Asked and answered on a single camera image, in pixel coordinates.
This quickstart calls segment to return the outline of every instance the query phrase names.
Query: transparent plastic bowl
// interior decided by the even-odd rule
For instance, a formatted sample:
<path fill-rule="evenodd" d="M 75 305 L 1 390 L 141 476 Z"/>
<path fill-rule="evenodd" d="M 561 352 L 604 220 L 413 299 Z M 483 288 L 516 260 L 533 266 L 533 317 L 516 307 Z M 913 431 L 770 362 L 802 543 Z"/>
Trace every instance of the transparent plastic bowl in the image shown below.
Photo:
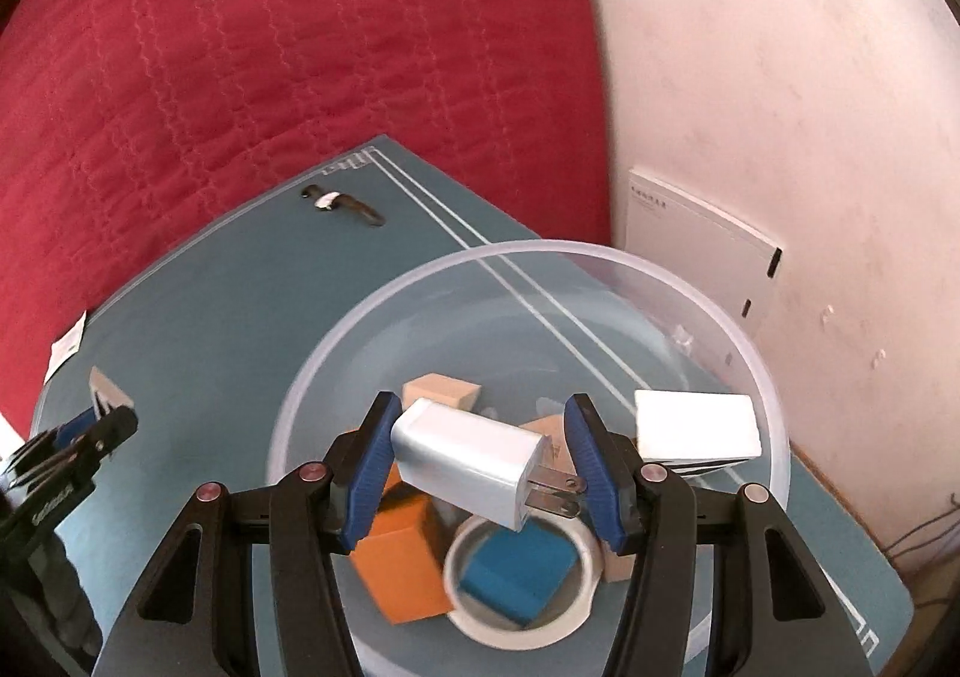
<path fill-rule="evenodd" d="M 608 428 L 634 435 L 637 388 L 747 394 L 763 455 L 694 484 L 733 492 L 760 482 L 786 507 L 790 451 L 773 381 L 755 346 L 716 304 L 640 258 L 570 241 L 470 248 L 408 271 L 357 304 L 301 367 L 277 418 L 268 482 L 323 458 L 381 390 L 437 372 L 482 385 L 474 411 L 521 424 L 587 393 Z M 600 674 L 625 582 L 601 583 L 590 620 L 542 650 L 504 653 L 446 618 L 390 626 L 347 560 L 335 562 L 347 622 L 368 674 Z M 688 660 L 707 646 L 712 548 L 700 547 Z"/>

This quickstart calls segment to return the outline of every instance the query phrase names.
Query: orange cube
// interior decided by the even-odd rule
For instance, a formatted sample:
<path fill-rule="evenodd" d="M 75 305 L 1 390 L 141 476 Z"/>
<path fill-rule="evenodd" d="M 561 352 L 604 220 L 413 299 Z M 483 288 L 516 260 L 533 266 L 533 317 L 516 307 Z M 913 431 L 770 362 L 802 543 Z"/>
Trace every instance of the orange cube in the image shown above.
<path fill-rule="evenodd" d="M 384 618 L 407 623 L 453 609 L 443 590 L 448 546 L 430 496 L 414 493 L 376 514 L 350 560 Z"/>

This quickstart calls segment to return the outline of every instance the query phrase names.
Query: white power adapter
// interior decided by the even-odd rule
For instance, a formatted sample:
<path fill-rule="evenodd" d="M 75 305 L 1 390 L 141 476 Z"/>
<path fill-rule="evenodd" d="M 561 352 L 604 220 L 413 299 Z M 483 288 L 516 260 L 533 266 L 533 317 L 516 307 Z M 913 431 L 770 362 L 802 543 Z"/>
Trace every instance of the white power adapter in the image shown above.
<path fill-rule="evenodd" d="M 416 399 L 390 437 L 404 482 L 505 528 L 520 531 L 530 508 L 580 512 L 572 498 L 542 489 L 581 493 L 584 483 L 541 466 L 549 440 L 539 433 Z"/>

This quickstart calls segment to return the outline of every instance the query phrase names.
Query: red fabric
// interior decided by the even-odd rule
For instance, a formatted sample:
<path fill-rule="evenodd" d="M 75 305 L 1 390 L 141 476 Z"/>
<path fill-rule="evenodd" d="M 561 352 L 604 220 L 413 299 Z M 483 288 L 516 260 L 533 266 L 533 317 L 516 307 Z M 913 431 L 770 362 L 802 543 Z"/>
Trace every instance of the red fabric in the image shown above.
<path fill-rule="evenodd" d="M 381 132 L 543 236 L 608 241 L 589 0 L 24 0 L 0 69 L 0 412 L 21 432 L 83 309 Z"/>

